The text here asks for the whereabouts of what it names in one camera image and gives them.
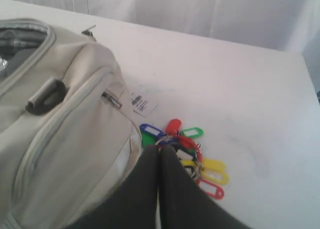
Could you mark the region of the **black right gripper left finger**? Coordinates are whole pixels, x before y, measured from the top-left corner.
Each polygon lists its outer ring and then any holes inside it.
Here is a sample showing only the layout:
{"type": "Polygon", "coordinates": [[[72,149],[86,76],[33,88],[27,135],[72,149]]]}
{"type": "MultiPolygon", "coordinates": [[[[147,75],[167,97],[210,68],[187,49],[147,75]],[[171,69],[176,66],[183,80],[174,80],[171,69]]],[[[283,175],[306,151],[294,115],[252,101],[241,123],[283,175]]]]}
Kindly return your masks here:
{"type": "Polygon", "coordinates": [[[143,150],[132,172],[96,209],[74,223],[76,229],[154,229],[158,195],[159,151],[143,150]]]}

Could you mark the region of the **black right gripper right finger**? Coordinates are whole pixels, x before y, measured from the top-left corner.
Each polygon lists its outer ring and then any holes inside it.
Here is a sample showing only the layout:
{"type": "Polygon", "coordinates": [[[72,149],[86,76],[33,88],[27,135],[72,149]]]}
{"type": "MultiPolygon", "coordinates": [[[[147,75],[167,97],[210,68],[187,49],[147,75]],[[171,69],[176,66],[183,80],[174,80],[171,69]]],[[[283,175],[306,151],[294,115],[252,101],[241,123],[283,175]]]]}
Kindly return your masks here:
{"type": "Polygon", "coordinates": [[[159,151],[158,192],[163,229],[248,229],[191,179],[172,146],[159,151]]]}

